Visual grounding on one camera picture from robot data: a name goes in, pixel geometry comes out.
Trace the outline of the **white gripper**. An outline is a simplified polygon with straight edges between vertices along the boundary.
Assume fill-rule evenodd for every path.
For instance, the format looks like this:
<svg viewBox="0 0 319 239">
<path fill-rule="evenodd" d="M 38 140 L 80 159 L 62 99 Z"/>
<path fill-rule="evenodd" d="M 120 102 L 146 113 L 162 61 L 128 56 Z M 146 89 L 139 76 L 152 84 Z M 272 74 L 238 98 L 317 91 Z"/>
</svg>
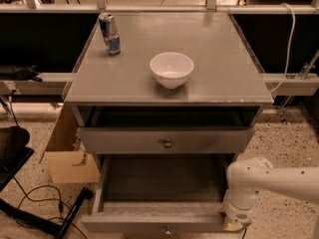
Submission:
<svg viewBox="0 0 319 239">
<path fill-rule="evenodd" d="M 252 210 L 234 203 L 229 192 L 226 192 L 223 197 L 220 212 L 225 215 L 222 228 L 228 232 L 239 231 L 243 228 L 244 223 L 251 221 Z"/>
</svg>

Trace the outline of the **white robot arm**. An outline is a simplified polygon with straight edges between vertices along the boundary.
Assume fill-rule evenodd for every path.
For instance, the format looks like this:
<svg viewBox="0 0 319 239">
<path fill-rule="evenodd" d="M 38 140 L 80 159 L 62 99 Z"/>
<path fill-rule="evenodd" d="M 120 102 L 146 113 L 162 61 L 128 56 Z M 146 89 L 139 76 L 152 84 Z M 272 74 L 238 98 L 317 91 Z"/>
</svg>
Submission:
<svg viewBox="0 0 319 239">
<path fill-rule="evenodd" d="M 228 189 L 220 211 L 225 214 L 223 229 L 239 232 L 251 221 L 254 202 L 264 190 L 291 198 L 319 203 L 319 168 L 275 168 L 263 157 L 233 162 L 226 170 Z"/>
</svg>

